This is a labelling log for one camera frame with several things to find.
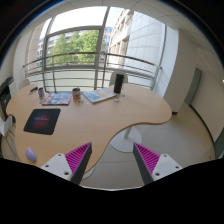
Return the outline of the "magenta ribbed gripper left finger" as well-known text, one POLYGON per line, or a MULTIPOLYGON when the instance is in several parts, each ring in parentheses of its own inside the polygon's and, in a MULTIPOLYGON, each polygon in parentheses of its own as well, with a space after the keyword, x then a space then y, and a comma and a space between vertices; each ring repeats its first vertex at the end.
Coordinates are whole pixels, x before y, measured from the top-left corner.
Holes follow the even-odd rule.
POLYGON ((42 169, 79 185, 92 154, 92 144, 86 143, 67 154, 57 153, 42 169))

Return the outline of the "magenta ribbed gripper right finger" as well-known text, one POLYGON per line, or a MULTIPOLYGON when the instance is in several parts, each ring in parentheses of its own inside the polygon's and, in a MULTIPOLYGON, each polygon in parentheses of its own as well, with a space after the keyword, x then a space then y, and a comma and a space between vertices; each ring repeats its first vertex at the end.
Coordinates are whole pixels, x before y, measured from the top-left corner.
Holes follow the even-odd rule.
POLYGON ((182 169, 168 154, 158 154, 138 143, 133 144, 133 154, 145 185, 182 169))

